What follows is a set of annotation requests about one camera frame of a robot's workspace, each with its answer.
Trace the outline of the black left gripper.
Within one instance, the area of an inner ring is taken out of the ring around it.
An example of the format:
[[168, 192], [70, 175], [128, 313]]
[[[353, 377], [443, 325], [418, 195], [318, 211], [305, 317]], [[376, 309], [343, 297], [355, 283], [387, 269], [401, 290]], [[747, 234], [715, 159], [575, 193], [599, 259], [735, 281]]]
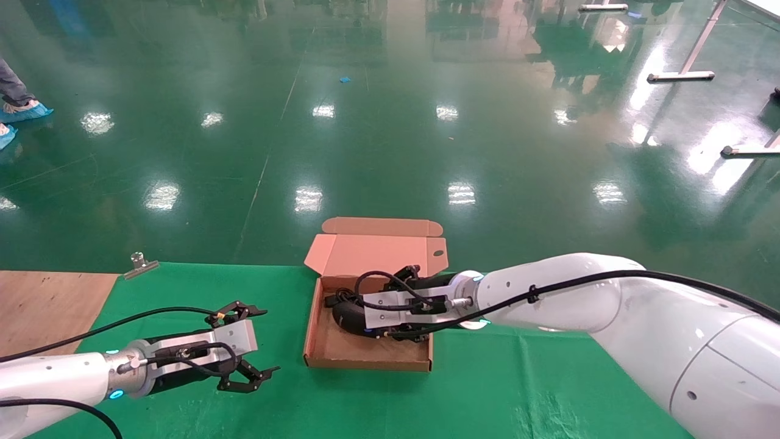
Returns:
[[[268, 311], [259, 309], [255, 305], [247, 305], [243, 302], [231, 302], [225, 307], [206, 316], [206, 324], [210, 327], [224, 327], [226, 325], [243, 321], [258, 316], [264, 316]], [[273, 373], [281, 369], [280, 366], [259, 370], [250, 362], [242, 359], [212, 362], [201, 366], [201, 369], [209, 371], [204, 373], [192, 367], [166, 373], [156, 378], [154, 385], [148, 394], [157, 394], [171, 391], [178, 387], [201, 382], [211, 377], [222, 377], [218, 382], [218, 391], [248, 394], [256, 392], [262, 384], [272, 378]], [[239, 373], [245, 382], [232, 380], [232, 373]]]

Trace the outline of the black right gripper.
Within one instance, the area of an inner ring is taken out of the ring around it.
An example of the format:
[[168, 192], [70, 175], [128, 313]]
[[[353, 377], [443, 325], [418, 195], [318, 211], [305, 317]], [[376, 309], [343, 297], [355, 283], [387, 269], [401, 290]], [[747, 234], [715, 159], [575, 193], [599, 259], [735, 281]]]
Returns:
[[[441, 273], [433, 277], [420, 277], [420, 266], [412, 265], [405, 266], [394, 274], [397, 280], [393, 281], [394, 286], [398, 286], [400, 291], [426, 291], [435, 287], [446, 287], [452, 279], [455, 278], [457, 273]], [[425, 343], [428, 342], [431, 336], [429, 334], [424, 335], [409, 335], [408, 330], [399, 330], [398, 328], [374, 328], [367, 329], [366, 336], [374, 339], [381, 339], [383, 337], [392, 338], [395, 341], [410, 341], [413, 343]]]

